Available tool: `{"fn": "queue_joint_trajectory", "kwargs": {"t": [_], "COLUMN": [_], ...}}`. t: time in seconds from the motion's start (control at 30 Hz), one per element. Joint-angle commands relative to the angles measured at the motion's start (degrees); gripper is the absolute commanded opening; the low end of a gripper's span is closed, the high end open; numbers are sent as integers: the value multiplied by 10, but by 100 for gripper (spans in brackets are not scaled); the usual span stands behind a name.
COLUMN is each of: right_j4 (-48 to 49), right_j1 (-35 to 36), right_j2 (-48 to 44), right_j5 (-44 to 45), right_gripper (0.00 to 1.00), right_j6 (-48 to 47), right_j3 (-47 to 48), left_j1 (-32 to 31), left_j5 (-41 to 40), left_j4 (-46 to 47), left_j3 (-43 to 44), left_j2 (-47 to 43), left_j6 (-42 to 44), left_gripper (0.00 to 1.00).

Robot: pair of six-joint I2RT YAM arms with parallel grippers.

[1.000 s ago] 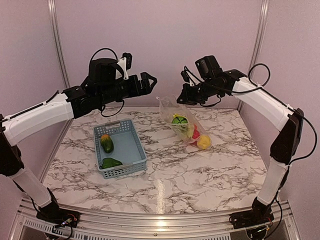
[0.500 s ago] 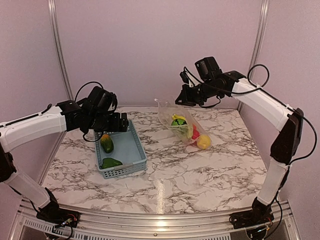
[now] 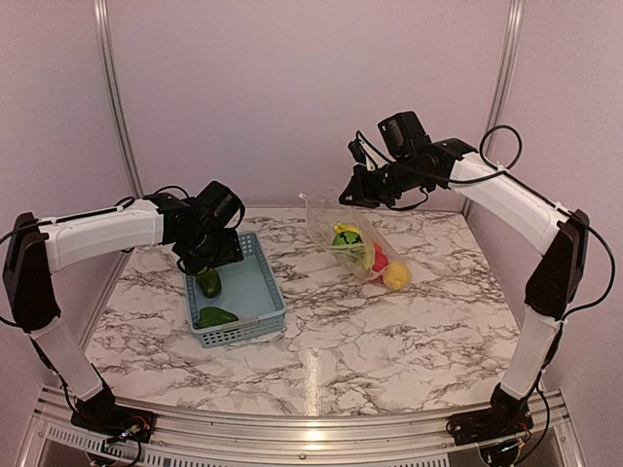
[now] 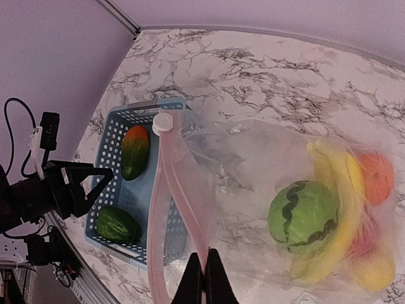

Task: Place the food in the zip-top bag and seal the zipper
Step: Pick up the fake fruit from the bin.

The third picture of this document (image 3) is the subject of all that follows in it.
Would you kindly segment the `clear zip top bag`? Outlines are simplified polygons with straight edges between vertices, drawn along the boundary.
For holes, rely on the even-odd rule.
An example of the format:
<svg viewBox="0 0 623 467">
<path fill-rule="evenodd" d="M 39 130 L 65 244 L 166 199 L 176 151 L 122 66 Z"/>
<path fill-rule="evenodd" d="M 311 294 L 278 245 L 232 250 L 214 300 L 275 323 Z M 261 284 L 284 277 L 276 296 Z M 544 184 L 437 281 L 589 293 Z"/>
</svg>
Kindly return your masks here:
<svg viewBox="0 0 623 467">
<path fill-rule="evenodd" d="M 405 289 L 409 267 L 372 223 L 354 207 L 338 203 L 334 190 L 299 194 L 313 243 L 362 282 L 379 282 L 390 291 Z"/>
</svg>

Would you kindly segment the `yellow toy banana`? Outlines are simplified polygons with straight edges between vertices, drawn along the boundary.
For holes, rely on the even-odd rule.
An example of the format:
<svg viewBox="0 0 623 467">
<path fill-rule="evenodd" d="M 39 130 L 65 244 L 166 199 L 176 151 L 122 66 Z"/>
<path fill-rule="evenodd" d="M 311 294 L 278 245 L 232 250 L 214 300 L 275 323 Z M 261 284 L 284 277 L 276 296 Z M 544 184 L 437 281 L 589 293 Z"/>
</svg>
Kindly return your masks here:
<svg viewBox="0 0 623 467">
<path fill-rule="evenodd" d="M 365 238 L 361 230 L 355 226 L 338 223 L 334 226 L 334 231 L 335 234 L 339 233 L 340 231 L 355 231 L 360 233 L 361 237 L 364 240 L 363 244 L 335 248 L 339 253 L 343 254 L 348 261 L 358 265 L 365 270 L 371 270 L 375 260 L 374 248 L 371 243 Z"/>
</svg>

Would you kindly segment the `green orange toy mango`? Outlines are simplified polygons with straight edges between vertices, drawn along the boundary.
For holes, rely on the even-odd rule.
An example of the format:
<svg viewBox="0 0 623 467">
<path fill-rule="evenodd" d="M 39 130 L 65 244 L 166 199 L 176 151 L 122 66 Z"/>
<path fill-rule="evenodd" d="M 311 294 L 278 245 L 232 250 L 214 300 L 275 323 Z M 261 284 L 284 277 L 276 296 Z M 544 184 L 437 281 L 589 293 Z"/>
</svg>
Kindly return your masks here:
<svg viewBox="0 0 623 467">
<path fill-rule="evenodd" d="M 214 299 L 221 294 L 222 282 L 216 269 L 205 269 L 196 276 L 196 282 L 203 295 L 208 299 Z"/>
</svg>

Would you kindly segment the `green toy watermelon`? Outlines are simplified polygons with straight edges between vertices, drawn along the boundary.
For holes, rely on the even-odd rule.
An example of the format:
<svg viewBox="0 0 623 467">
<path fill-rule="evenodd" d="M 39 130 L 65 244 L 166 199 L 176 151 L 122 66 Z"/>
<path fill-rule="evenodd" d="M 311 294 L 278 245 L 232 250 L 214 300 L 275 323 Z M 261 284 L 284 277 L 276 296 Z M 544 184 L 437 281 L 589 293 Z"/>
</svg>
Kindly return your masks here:
<svg viewBox="0 0 623 467">
<path fill-rule="evenodd" d="M 364 240 L 360 233 L 355 231 L 340 231 L 335 234 L 332 240 L 332 245 L 334 247 L 347 247 L 363 243 Z"/>
</svg>

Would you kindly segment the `blue-grey perforated plastic basket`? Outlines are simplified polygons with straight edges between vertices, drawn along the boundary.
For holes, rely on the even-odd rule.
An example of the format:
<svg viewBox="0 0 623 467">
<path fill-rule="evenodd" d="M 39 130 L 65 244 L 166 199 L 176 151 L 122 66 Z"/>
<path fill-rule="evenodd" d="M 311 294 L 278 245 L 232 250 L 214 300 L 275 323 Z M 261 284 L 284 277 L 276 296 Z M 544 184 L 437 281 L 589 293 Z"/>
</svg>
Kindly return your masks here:
<svg viewBox="0 0 623 467">
<path fill-rule="evenodd" d="M 254 232 L 241 233 L 243 260 L 219 268 L 221 293 L 206 297 L 193 276 L 185 278 L 189 329 L 204 348 L 259 338 L 285 329 L 286 305 L 263 245 Z M 209 326 L 205 308 L 236 320 Z"/>
</svg>

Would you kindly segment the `red toy apple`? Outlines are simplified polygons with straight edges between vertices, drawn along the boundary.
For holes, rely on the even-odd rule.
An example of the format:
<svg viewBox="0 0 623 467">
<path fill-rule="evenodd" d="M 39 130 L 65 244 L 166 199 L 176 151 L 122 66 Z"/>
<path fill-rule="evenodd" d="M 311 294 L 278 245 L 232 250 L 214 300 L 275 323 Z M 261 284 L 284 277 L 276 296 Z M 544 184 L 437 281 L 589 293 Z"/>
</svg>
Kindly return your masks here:
<svg viewBox="0 0 623 467">
<path fill-rule="evenodd" d="M 372 272 L 374 272 L 377 275 L 374 281 L 377 283 L 382 283 L 384 281 L 384 277 L 383 277 L 384 271 L 389 265 L 389 258 L 385 254 L 385 251 L 383 250 L 382 246 L 379 243 L 375 242 L 374 248 L 375 248 L 375 260 L 372 266 Z"/>
</svg>

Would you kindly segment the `green toy pepper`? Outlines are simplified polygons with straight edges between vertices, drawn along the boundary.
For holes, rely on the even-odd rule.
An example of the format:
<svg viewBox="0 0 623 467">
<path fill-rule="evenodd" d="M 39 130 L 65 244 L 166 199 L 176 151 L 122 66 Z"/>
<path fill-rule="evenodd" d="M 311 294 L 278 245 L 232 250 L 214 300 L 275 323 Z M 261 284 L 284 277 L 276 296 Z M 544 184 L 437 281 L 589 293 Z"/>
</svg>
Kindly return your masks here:
<svg viewBox="0 0 623 467">
<path fill-rule="evenodd" d="M 237 321 L 239 321 L 239 318 L 232 312 L 218 306 L 206 306 L 199 312 L 199 320 L 196 327 L 198 329 L 211 328 Z"/>
</svg>

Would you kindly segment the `yellow toy pear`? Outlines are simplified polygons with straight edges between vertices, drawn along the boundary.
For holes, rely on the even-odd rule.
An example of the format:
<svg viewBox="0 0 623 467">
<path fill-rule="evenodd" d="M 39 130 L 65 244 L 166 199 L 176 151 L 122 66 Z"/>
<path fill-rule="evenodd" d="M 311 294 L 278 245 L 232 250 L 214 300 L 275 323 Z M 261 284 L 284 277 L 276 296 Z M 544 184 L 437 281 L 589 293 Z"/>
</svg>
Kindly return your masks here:
<svg viewBox="0 0 623 467">
<path fill-rule="evenodd" d="M 391 262 L 383 271 L 383 283 L 389 290 L 402 290 L 410 281 L 411 272 L 402 262 Z"/>
</svg>

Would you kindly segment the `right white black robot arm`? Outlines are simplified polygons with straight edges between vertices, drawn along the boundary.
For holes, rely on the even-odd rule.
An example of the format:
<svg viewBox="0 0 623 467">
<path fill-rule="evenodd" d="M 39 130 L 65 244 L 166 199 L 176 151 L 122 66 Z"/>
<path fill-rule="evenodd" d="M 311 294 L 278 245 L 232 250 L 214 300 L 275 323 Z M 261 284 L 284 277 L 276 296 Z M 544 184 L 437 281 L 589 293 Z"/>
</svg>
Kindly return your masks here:
<svg viewBox="0 0 623 467">
<path fill-rule="evenodd" d="M 356 164 L 340 196 L 345 205 L 394 208 L 402 194 L 440 187 L 475 202 L 525 238 L 541 257 L 525 288 L 525 317 L 508 370 L 495 388 L 482 426 L 501 436 L 520 419 L 520 407 L 549 364 L 582 279 L 588 237 L 595 233 L 581 210 L 570 212 L 538 194 L 506 168 L 485 162 L 469 144 L 416 138 L 378 164 L 361 136 L 348 144 Z"/>
</svg>

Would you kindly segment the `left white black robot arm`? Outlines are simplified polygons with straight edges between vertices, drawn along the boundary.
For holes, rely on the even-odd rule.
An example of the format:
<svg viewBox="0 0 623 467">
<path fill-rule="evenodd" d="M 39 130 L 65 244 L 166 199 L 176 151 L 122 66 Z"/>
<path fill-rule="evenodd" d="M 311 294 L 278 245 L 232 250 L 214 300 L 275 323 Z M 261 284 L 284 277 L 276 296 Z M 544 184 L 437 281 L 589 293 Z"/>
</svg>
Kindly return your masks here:
<svg viewBox="0 0 623 467">
<path fill-rule="evenodd" d="M 95 211 L 37 219 L 20 214 L 8 244 L 2 279 L 13 315 L 53 370 L 85 403 L 84 415 L 103 433 L 123 424 L 123 412 L 61 319 L 52 276 L 77 263 L 136 247 L 168 245 L 186 275 L 241 261 L 237 228 L 242 201 L 210 183 L 199 195 L 153 193 Z"/>
</svg>

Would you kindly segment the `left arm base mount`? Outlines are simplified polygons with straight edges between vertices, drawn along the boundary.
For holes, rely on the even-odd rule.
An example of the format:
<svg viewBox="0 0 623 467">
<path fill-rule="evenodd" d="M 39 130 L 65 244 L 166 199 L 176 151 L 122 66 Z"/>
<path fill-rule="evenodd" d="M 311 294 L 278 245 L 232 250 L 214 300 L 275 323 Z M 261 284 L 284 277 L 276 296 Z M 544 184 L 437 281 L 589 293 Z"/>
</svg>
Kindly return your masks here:
<svg viewBox="0 0 623 467">
<path fill-rule="evenodd" d="M 156 416 L 153 412 L 118 405 L 110 394 L 99 394 L 87 402 L 75 400 L 71 423 L 106 435 L 113 441 L 150 441 Z"/>
</svg>

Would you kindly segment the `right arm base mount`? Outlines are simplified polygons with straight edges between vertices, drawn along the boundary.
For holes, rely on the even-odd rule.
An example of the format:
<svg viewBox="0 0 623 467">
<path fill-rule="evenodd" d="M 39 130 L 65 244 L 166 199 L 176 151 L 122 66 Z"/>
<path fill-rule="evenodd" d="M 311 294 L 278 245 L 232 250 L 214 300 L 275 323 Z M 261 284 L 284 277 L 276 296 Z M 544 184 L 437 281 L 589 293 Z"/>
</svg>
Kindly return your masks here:
<svg viewBox="0 0 623 467">
<path fill-rule="evenodd" d="M 533 421 L 529 414 L 528 400 L 531 394 L 515 399 L 495 387 L 486 409 L 456 413 L 449 417 L 446 431 L 457 446 L 480 443 L 529 431 Z"/>
</svg>

